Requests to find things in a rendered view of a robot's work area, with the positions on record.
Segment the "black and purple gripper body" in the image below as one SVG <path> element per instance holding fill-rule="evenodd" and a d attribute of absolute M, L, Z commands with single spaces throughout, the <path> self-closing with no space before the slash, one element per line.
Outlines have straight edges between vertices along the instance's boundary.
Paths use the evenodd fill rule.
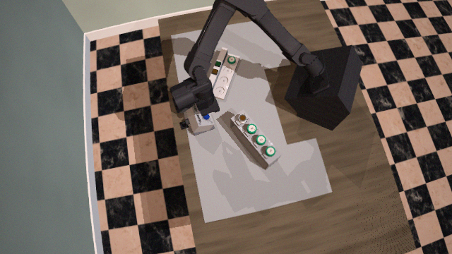
<path fill-rule="evenodd" d="M 198 98 L 199 99 L 199 98 Z M 206 116 L 207 114 L 211 113 L 211 112 L 218 112 L 220 110 L 218 102 L 215 98 L 215 95 L 213 93 L 213 95 L 211 96 L 211 98 L 209 99 L 199 99 L 201 101 L 208 101 L 208 108 L 207 109 L 203 109 L 200 110 L 201 116 Z"/>

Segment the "grey flat mat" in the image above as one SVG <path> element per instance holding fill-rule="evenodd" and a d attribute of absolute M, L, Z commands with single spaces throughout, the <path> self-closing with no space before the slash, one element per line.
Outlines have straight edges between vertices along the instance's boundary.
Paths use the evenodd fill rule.
<path fill-rule="evenodd" d="M 202 30 L 171 35 L 179 83 L 189 74 L 187 54 Z M 187 134 L 204 222 L 332 193 L 316 138 L 287 145 L 265 69 L 289 66 L 279 46 L 252 21 L 227 25 L 211 59 L 209 78 L 220 50 L 240 56 L 220 110 L 211 112 L 215 129 Z M 244 110 L 282 154 L 266 170 L 230 128 Z"/>

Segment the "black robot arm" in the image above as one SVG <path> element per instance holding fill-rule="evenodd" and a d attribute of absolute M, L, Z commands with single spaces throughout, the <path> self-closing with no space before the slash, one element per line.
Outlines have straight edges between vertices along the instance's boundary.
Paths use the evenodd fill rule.
<path fill-rule="evenodd" d="M 206 24 L 184 62 L 184 69 L 190 78 L 169 89 L 177 113 L 184 113 L 195 103 L 199 111 L 209 107 L 207 100 L 199 99 L 209 99 L 213 95 L 212 82 L 206 74 L 215 48 L 236 10 L 257 24 L 288 60 L 304 67 L 309 75 L 312 94 L 329 88 L 323 52 L 310 52 L 299 43 L 266 5 L 264 0 L 215 0 Z"/>

